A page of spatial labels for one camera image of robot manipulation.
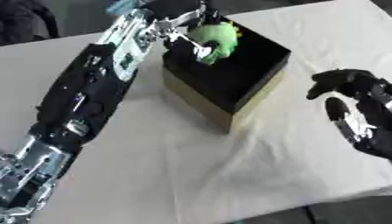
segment black box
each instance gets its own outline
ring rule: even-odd
[[[235,52],[213,66],[168,51],[164,83],[226,132],[233,130],[277,85],[290,50],[239,24]]]

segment green plush toy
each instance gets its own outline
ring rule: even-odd
[[[188,36],[201,45],[214,41],[219,45],[215,50],[201,60],[212,65],[216,60],[228,58],[238,46],[238,28],[230,23],[209,24],[192,30]]]

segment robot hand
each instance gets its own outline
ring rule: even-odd
[[[116,112],[158,39],[188,47],[197,60],[213,51],[176,29],[204,17],[205,7],[164,19],[143,7],[126,11],[50,87],[21,147],[0,153],[0,223],[28,223],[45,206],[83,146]]]
[[[357,100],[356,108],[367,123],[361,122],[338,98],[329,98],[325,103],[330,119],[353,147],[392,160],[392,85],[363,70],[328,71],[312,78],[316,84],[308,92],[309,100],[332,91]]]

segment white tablecloth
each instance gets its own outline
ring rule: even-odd
[[[337,67],[392,80],[391,18],[367,0],[232,18],[293,51],[286,78],[242,131],[220,135],[167,97],[157,45],[116,115],[33,223],[222,223],[392,187],[389,162],[357,152],[328,122],[326,96],[305,99],[311,75]],[[98,37],[0,48],[2,147],[18,145],[34,122],[33,106]],[[261,63],[263,57],[268,53],[261,52]]]

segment gloved hand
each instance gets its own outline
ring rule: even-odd
[[[309,100],[332,91],[358,99],[362,95],[366,95],[378,81],[369,71],[354,69],[317,73],[311,78],[316,81],[316,84],[308,92],[307,98]]]
[[[392,112],[388,99],[392,100],[392,84],[376,78],[369,71],[335,70],[312,76],[316,81],[307,98],[314,100],[320,95],[336,91],[357,100],[357,109],[374,126],[370,136],[362,137],[353,147],[369,155],[392,160]]]

